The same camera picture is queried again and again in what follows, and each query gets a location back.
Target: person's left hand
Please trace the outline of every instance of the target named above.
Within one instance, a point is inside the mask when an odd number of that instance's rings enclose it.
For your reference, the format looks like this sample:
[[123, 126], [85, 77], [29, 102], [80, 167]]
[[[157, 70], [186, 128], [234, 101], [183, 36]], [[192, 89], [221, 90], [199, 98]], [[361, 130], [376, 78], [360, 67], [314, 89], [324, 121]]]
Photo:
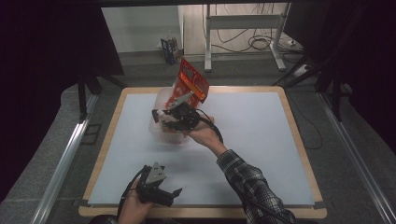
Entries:
[[149, 213], [149, 209], [154, 205], [154, 203], [141, 203], [139, 196], [136, 192], [136, 185], [139, 179], [132, 184], [128, 195], [125, 198], [124, 205], [122, 207], [119, 224], [139, 224]]

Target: black curtain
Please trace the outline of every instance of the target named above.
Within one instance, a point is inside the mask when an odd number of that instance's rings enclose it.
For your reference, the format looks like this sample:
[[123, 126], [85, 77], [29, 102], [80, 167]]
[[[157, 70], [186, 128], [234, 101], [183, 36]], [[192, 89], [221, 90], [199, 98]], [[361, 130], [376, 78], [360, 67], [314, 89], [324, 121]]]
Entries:
[[340, 72], [353, 90], [350, 103], [396, 153], [395, 12], [393, 1], [369, 2], [346, 44]]
[[99, 7], [9, 1], [0, 20], [3, 201], [46, 135], [62, 92], [82, 73], [123, 71]]

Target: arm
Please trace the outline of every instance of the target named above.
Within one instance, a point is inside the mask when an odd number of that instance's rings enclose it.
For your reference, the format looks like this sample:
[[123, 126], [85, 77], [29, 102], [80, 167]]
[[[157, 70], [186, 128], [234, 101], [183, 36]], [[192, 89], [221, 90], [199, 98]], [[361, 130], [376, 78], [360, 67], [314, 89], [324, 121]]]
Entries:
[[244, 197], [258, 202], [290, 222], [295, 220], [294, 214], [286, 210], [282, 201], [270, 190], [262, 171], [249, 165], [232, 150], [228, 150], [207, 124], [200, 122], [188, 135], [198, 144], [208, 147], [218, 157], [217, 163], [230, 185], [237, 192], [243, 192], [245, 196], [239, 195], [239, 197], [247, 214], [247, 223], [283, 222], [263, 212]]

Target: gray carpet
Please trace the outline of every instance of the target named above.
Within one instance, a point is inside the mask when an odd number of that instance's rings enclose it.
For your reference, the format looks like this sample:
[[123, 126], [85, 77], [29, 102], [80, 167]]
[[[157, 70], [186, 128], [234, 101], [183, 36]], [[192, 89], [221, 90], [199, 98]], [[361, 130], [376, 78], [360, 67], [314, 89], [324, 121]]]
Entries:
[[[213, 71], [207, 74], [204, 73], [202, 62], [192, 62], [192, 65], [213, 86], [271, 85], [284, 74], [277, 71], [272, 59], [214, 61]], [[125, 64], [125, 76], [118, 79], [131, 87], [171, 86], [177, 71], [177, 64]], [[101, 130], [95, 142], [90, 135], [83, 139], [84, 144], [78, 148], [47, 223], [88, 223], [90, 220], [78, 214], [78, 203], [121, 92], [120, 88], [105, 80], [100, 79], [100, 82], [103, 92], [90, 124], [93, 127], [101, 125]], [[317, 222], [382, 223], [370, 195], [319, 103], [313, 83], [314, 77], [287, 89], [287, 95], [328, 209], [328, 216]], [[343, 122], [361, 155], [389, 201], [396, 202], [395, 155], [348, 104], [347, 99], [343, 99], [341, 108]], [[31, 220], [77, 122], [77, 88], [72, 87], [64, 92], [63, 105], [35, 157], [1, 203], [0, 223], [28, 223]]]

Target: hand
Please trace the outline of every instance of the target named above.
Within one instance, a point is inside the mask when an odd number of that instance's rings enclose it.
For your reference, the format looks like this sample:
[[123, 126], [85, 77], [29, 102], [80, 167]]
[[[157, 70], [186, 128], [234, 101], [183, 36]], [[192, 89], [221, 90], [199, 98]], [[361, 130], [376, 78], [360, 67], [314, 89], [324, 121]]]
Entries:
[[213, 129], [203, 121], [199, 121], [198, 125], [194, 129], [184, 134], [190, 136], [198, 144], [208, 147], [217, 157], [227, 151], [227, 148], [220, 142], [215, 131], [213, 131]]
[[119, 224], [139, 224], [149, 213], [149, 209], [154, 205], [154, 203], [141, 203], [139, 196], [136, 192], [136, 185], [139, 179], [132, 184], [128, 195], [126, 196], [125, 203], [122, 207]]

